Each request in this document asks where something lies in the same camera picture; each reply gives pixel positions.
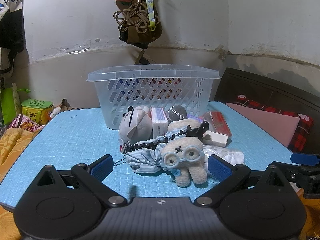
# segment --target metal screw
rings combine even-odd
[[[209,197],[200,197],[197,199],[198,204],[200,205],[209,205],[212,203],[212,199]]]
[[[111,204],[121,204],[124,201],[124,198],[121,196],[112,196],[108,199]]]

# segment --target headboard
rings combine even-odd
[[[233,103],[239,94],[266,106],[306,114],[314,119],[303,153],[320,153],[320,98],[280,81],[226,68],[214,100]]]

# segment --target plastic basket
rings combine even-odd
[[[183,106],[188,114],[205,112],[213,80],[219,71],[186,65],[132,65],[107,67],[89,73],[94,82],[106,125],[119,129],[128,107]]]

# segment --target yellow box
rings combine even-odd
[[[21,106],[22,113],[38,124],[46,124],[48,122],[47,113],[53,110],[51,101],[27,99],[22,102]]]

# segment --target plaid pillow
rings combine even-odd
[[[299,117],[300,121],[298,122],[297,129],[294,132],[294,135],[291,139],[291,142],[288,146],[288,149],[293,152],[301,152],[303,150],[304,145],[306,144],[307,137],[310,133],[310,129],[313,126],[313,119],[310,116],[304,114],[297,114],[291,111],[284,111],[280,109],[276,109],[271,106],[264,106],[258,102],[250,100],[246,98],[244,95],[239,95],[237,97],[236,102],[237,105],[246,106],[249,108],[259,109],[262,111],[273,112],[277,114],[290,115],[294,117]]]

